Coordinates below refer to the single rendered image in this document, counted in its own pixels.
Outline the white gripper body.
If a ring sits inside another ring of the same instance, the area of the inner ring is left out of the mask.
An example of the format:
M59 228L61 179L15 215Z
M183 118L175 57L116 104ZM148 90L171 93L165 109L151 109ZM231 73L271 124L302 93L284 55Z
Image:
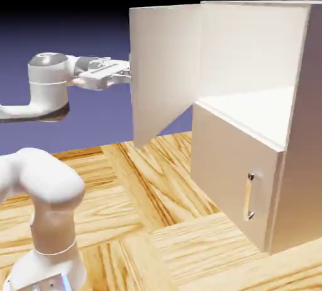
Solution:
M87 63L86 67L75 66L72 84L80 88L101 91L111 87L112 75L124 69L130 69L129 61L113 59L95 59Z

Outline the white cabinet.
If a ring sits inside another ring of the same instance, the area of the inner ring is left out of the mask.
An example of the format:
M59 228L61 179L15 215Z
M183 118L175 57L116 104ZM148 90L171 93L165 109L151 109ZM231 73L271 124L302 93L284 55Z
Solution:
M202 18L195 103L283 153L266 253L322 237L322 1L210 1Z

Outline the white cabinet door without handle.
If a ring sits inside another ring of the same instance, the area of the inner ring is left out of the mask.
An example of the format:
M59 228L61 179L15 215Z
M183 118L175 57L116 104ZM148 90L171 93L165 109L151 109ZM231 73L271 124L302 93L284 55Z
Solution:
M133 140L141 148L196 100L201 7L131 8Z

